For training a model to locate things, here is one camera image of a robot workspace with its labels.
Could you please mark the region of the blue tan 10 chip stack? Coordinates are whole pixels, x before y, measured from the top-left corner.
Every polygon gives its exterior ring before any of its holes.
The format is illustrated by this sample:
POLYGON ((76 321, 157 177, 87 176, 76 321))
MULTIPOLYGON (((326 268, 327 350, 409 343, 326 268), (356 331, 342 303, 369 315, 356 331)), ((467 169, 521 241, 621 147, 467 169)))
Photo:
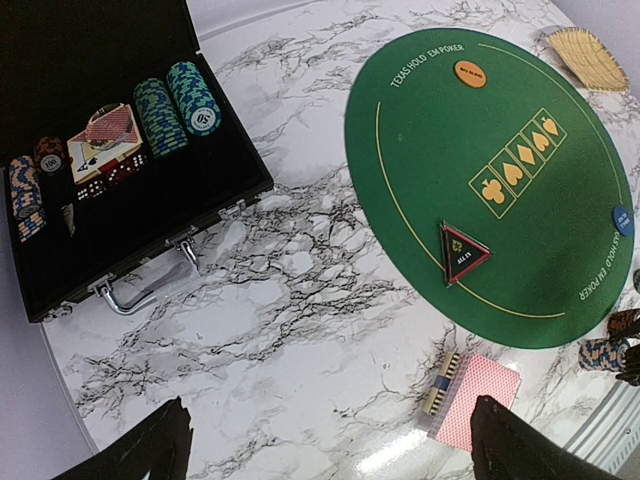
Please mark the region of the blue tan 10 chip stack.
POLYGON ((607 338, 584 340, 579 345, 578 364, 587 371, 622 372, 630 343, 607 338))

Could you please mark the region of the teal 50 chip stack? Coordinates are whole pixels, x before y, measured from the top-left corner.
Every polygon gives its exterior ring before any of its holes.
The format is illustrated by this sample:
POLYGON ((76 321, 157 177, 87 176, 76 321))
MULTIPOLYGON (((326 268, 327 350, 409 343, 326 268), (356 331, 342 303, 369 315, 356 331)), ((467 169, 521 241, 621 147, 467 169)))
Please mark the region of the teal 50 chip stack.
POLYGON ((640 293, 640 270, 636 269, 632 275, 632 283, 637 293, 640 293))

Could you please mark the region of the brown 100 chip stack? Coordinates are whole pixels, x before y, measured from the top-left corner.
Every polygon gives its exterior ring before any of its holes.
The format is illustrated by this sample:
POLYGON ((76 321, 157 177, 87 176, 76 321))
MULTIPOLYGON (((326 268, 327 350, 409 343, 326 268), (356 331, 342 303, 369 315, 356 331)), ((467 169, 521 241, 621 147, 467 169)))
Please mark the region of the brown 100 chip stack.
POLYGON ((607 332, 612 339, 639 338, 640 309, 618 311, 609 316, 607 332))

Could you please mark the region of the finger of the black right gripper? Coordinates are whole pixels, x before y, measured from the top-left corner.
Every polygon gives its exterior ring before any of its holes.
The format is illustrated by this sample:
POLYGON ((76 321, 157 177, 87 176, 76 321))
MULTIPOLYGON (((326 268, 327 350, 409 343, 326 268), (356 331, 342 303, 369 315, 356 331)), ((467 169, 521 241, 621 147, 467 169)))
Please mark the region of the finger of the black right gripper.
POLYGON ((616 379, 626 382, 629 385, 640 384, 640 345, 628 348, 623 354, 624 364, 616 379))

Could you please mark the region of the blue small blind button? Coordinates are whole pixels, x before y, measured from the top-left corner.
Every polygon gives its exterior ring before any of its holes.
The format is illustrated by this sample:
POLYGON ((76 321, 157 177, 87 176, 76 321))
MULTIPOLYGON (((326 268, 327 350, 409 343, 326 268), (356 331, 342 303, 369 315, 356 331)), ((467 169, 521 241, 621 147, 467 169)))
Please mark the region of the blue small blind button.
POLYGON ((617 232, 623 237, 630 237, 634 232, 632 212, 623 205, 615 205, 612 209, 612 220, 617 232))

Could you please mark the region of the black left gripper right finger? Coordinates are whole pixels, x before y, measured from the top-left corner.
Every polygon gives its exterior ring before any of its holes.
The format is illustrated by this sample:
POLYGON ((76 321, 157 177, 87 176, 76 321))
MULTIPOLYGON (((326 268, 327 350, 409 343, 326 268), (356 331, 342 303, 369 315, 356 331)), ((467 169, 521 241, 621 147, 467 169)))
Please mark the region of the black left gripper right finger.
POLYGON ((471 457, 477 479, 615 477, 559 447, 491 396, 477 398, 470 425, 471 457))

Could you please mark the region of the orange big blind button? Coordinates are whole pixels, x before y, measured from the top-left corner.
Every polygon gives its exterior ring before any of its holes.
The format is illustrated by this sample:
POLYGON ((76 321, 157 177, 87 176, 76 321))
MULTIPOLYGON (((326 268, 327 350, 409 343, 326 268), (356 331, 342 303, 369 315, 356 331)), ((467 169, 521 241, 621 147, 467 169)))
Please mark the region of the orange big blind button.
POLYGON ((484 70, 471 61, 457 61, 454 65, 454 73, 463 84, 470 88, 481 89, 487 84, 487 75, 484 70))

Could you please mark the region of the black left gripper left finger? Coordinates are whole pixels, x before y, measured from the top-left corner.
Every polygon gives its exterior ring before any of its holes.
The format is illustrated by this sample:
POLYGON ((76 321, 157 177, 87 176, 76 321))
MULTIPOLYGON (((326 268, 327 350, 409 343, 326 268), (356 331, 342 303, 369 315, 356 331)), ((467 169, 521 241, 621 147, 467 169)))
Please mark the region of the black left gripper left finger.
POLYGON ((181 399, 166 401, 109 447, 60 479, 184 479, 192 447, 191 416, 181 399))

